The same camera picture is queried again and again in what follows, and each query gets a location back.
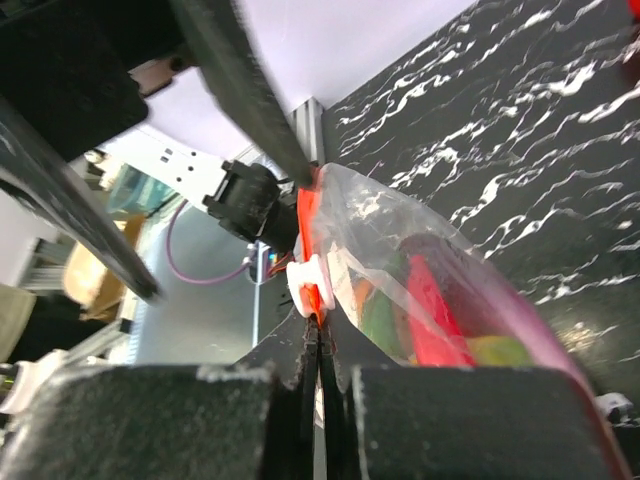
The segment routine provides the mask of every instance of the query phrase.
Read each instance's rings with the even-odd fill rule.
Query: plastic bag
[[[544,366],[588,382],[533,306],[442,217],[348,168],[317,179],[313,253],[334,296],[399,363]]]

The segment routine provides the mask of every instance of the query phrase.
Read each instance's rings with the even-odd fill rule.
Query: red object
[[[298,190],[298,224],[300,226],[300,244],[302,247],[302,260],[308,262],[313,255],[313,239],[311,238],[311,223],[318,209],[320,192],[316,190],[318,182],[318,170],[314,170],[314,186],[310,190],[301,188]],[[309,303],[316,313],[318,324],[322,326],[324,314],[321,309],[320,292],[316,285],[302,287],[303,294],[308,295]]]
[[[415,304],[409,306],[409,330],[418,364],[434,367],[475,365],[455,317],[444,301],[425,259],[414,255],[409,259],[409,267],[409,294],[441,330],[434,331],[426,325],[420,319],[422,312],[416,311]]]
[[[640,18],[640,0],[629,0],[629,7],[636,18]]]

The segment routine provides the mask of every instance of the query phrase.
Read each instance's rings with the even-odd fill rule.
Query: purple cable
[[[232,278],[235,278],[242,272],[244,272],[249,267],[249,263],[243,263],[237,270],[234,270],[231,273],[227,273],[226,275],[222,275],[221,277],[205,278],[202,280],[190,277],[189,275],[185,275],[180,270],[178,270],[178,267],[173,260],[173,255],[171,254],[171,235],[173,233],[173,227],[175,227],[176,225],[176,220],[178,219],[180,212],[184,210],[184,207],[187,205],[187,203],[189,203],[187,202],[187,200],[183,200],[171,217],[171,221],[169,221],[169,228],[167,230],[167,240],[164,244],[164,249],[167,254],[167,260],[169,261],[169,267],[171,268],[171,271],[174,273],[174,275],[183,282],[190,283],[192,285],[218,285],[222,282],[226,282],[227,280],[231,280]]]

